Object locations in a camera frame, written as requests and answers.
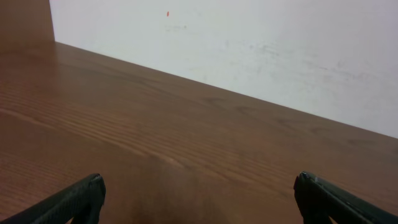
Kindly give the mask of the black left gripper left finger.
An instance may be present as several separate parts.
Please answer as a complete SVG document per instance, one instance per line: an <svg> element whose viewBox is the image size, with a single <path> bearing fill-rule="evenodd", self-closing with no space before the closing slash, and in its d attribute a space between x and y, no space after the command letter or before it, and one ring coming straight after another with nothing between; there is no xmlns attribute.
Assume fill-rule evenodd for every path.
<svg viewBox="0 0 398 224"><path fill-rule="evenodd" d="M103 177L90 174L1 224L98 224L105 195Z"/></svg>

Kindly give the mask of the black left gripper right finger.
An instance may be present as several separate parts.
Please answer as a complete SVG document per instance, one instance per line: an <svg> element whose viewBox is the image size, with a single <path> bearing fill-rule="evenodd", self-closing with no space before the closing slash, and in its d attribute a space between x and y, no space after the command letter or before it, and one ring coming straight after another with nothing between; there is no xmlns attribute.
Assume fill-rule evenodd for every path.
<svg viewBox="0 0 398 224"><path fill-rule="evenodd" d="M304 224L397 223L397 216L309 172L296 177L294 197Z"/></svg>

